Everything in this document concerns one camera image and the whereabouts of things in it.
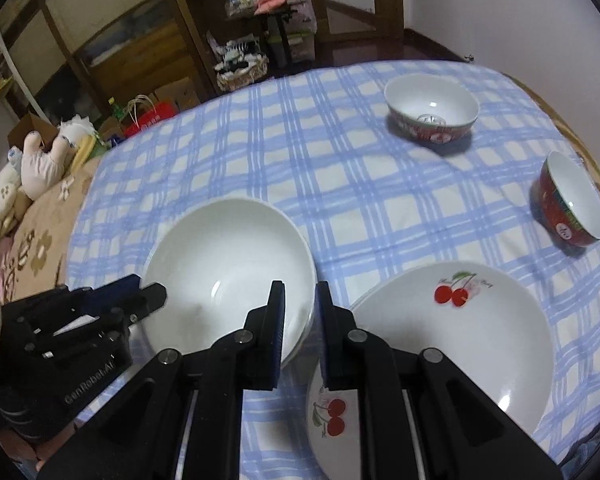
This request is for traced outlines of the person left hand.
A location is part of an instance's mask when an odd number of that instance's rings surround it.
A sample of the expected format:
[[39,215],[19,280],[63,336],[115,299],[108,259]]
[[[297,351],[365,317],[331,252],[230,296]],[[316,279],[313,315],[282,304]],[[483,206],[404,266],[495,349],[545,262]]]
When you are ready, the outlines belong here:
[[38,472],[56,454],[68,439],[76,433],[74,425],[68,425],[60,434],[41,444],[29,444],[10,429],[0,430],[0,445],[12,463],[27,479],[35,479]]

